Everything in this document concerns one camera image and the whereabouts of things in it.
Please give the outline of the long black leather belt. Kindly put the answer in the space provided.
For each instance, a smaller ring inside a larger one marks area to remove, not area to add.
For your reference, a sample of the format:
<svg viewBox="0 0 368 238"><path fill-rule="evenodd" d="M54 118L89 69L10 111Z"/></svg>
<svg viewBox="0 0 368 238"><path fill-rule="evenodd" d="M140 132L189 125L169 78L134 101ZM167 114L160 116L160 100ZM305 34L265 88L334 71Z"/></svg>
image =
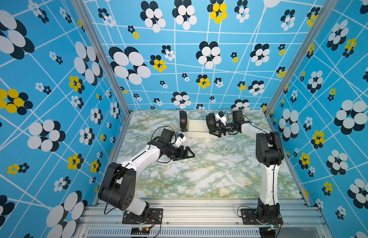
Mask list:
<svg viewBox="0 0 368 238"><path fill-rule="evenodd" d="M187 112L184 110L180 110L179 111L179 124L180 124L180 129L183 132L188 131L188 116L187 116Z"/></svg>

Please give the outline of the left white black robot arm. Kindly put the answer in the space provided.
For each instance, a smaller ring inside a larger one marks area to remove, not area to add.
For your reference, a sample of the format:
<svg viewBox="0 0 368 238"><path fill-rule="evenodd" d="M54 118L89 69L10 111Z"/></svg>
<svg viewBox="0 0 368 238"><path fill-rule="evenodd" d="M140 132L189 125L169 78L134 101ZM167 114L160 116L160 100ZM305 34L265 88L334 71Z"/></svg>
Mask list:
<svg viewBox="0 0 368 238"><path fill-rule="evenodd" d="M194 158L196 155L188 146L183 146L186 137L175 134L163 127L160 136L153 137L146 147L122 163L108 165L100 188L98 199L134 217L133 223L144 223L153 215L149 203L135 194L137 176L153 162L160 162L162 156L171 161Z"/></svg>

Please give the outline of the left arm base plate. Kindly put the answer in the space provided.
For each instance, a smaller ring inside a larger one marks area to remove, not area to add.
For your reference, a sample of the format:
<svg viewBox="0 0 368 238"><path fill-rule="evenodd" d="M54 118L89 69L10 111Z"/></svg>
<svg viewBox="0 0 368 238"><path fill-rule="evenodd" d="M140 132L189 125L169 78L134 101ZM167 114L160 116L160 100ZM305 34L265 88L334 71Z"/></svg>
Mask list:
<svg viewBox="0 0 368 238"><path fill-rule="evenodd" d="M129 211L124 213L122 224L127 225L157 225L162 223L163 208L147 208L141 215Z"/></svg>

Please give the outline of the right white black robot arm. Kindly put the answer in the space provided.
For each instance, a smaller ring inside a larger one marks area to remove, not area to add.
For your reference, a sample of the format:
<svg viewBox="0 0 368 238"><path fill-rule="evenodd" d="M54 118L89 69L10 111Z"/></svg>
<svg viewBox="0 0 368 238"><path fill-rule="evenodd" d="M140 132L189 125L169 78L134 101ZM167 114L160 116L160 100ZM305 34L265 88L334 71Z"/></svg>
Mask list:
<svg viewBox="0 0 368 238"><path fill-rule="evenodd" d="M279 133L268 132L254 125L241 110L232 112L232 122L222 111L206 116L211 135L221 137L227 133L245 134L255 140L255 155L261 167L261 191L258 198L256 218L266 224L272 219L283 223L278 200L278 174L284 159L284 150Z"/></svg>

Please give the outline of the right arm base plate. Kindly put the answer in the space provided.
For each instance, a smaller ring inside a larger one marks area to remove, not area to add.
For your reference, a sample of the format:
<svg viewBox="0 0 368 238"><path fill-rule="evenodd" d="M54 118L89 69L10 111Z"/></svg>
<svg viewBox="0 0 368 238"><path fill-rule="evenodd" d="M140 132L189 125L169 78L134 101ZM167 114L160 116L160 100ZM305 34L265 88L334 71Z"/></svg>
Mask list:
<svg viewBox="0 0 368 238"><path fill-rule="evenodd" d="M284 224L282 217L278 214L262 215L258 214L256 209L249 209L247 207L238 209L237 213L244 225L280 226Z"/></svg>

